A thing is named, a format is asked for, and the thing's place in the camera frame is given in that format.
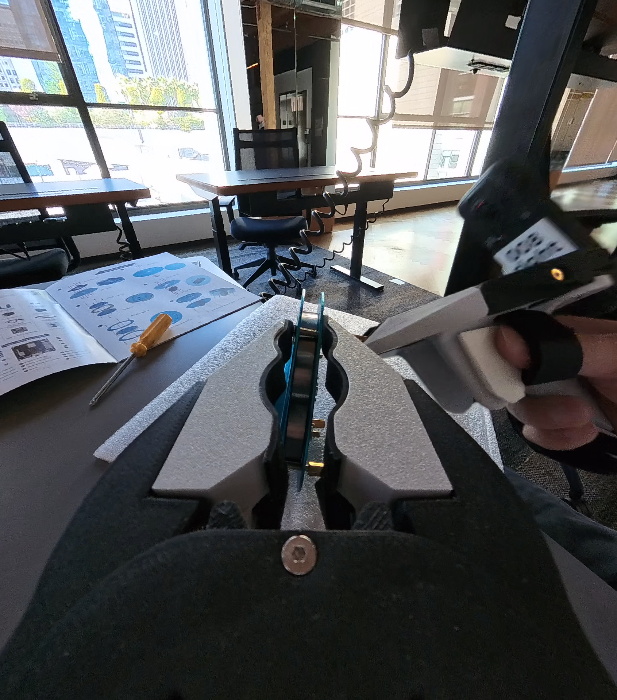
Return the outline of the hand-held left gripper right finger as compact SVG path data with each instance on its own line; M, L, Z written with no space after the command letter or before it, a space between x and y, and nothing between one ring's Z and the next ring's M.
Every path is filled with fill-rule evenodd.
M367 503L450 498L453 488L401 375L335 320L326 320L327 419L316 485L328 529L349 529Z

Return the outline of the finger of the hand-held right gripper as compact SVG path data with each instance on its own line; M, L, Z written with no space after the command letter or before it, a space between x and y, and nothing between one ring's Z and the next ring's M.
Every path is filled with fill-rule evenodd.
M388 354L440 333L473 328L488 316L483 294L472 287L385 320L365 343L376 354Z

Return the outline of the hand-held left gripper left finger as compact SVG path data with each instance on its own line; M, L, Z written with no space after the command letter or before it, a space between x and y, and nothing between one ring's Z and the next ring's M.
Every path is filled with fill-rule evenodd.
M205 383L153 484L155 495L233 501L250 526L278 529L288 475L275 404L294 325L275 323Z

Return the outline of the blue round base plate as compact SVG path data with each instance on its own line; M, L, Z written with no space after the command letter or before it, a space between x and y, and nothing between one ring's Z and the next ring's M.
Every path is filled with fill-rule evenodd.
M285 365L286 390L277 402L286 465L298 470L297 491L302 489L308 463L323 330L324 295L317 311L310 312L302 291L292 354Z

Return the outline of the yellow handled screwdriver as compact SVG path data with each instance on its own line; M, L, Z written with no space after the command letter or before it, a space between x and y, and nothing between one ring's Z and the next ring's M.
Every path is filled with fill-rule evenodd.
M155 317L146 330L139 336L138 340L130 346L130 354L128 358L119 363L119 366L105 382L103 387L98 390L98 392L90 400L90 407L95 407L99 403L99 401L115 384L120 375L136 358L145 356L152 347L160 342L161 337L163 337L168 331L172 323L173 320L169 314L161 313Z

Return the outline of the black metal desk leg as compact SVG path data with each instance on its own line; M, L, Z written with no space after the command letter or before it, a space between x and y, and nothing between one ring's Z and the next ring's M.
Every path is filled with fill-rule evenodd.
M377 199L389 199L393 193L393 183L391 180L367 181L360 179L358 184L359 188L348 189L345 194L335 195L333 197L337 206L354 204L355 214L350 267L332 265L331 269L380 293L383 292L383 284L379 284L378 282L362 276L362 258L367 225L367 204Z
M209 214L211 218L211 229L215 241L216 258L218 266L229 276L235 276L231 265L230 252L228 249L227 232L225 230L224 215L227 214L228 223L232 223L234 216L234 197L214 196L209 200Z

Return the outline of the dark grey desk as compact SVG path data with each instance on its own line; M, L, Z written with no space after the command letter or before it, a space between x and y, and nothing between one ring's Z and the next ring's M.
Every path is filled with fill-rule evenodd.
M83 371L0 402L0 699L617 699L617 592L415 381L450 498L291 526L285 461L263 529L153 492L212 374L95 464L164 376L90 414Z

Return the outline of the wooden top desk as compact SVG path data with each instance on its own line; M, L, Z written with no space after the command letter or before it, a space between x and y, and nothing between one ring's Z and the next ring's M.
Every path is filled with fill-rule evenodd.
M327 187L340 183L334 166L296 169L214 171L178 174L177 180L189 185L202 197L227 197L260 192Z

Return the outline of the black desk column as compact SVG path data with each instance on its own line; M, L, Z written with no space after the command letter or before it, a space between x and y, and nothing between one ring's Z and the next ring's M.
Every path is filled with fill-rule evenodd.
M463 228L444 295L493 275L493 255L549 198L549 139L596 1L529 1L483 172L459 205Z

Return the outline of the black chair base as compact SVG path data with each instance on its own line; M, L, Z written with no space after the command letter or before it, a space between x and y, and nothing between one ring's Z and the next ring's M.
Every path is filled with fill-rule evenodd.
M265 272L272 276L269 285L275 294L282 290L294 289L296 297L302 291L301 283L294 272L302 267L308 269L312 277L317 275L317 266L300 260L299 255L311 254L313 247L306 236L307 222L302 216L261 220L240 216L231 223L231 236L240 242L239 250L248 246L263 246L266 257L246 262L234 268L234 278L239 279L239 271L254 268L252 275L243 283L246 288Z

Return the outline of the printed instruction manual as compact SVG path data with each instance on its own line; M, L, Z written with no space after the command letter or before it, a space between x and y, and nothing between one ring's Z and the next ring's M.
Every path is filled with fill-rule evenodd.
M171 253L0 290L0 396L69 368L118 363L160 313L160 342L259 302L208 258Z

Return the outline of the person's dark trousers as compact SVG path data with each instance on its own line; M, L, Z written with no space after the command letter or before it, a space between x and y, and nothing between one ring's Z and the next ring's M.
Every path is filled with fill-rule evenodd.
M505 468L504 473L541 531L617 591L617 531L576 512L516 471Z

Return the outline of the black padded stool seat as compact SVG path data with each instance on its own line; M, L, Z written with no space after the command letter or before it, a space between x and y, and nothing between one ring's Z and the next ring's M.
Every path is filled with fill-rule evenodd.
M68 254L62 249L0 260L0 290L57 281L66 275L68 265Z

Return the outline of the brown wooden side table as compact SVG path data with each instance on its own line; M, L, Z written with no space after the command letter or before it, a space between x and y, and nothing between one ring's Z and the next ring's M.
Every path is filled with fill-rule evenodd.
M45 238L62 239L79 235L113 232L114 205L126 236L129 252L137 258L141 246L132 226L126 204L136 205L150 196L149 189L128 179L89 179L49 183L15 183L0 185L0 213L61 207L63 221L49 221L53 232Z

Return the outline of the large window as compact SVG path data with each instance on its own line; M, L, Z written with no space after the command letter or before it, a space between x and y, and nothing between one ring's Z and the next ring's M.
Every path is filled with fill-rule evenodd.
M0 1L0 122L34 182L128 179L141 206L195 208L177 179L223 165L206 1Z

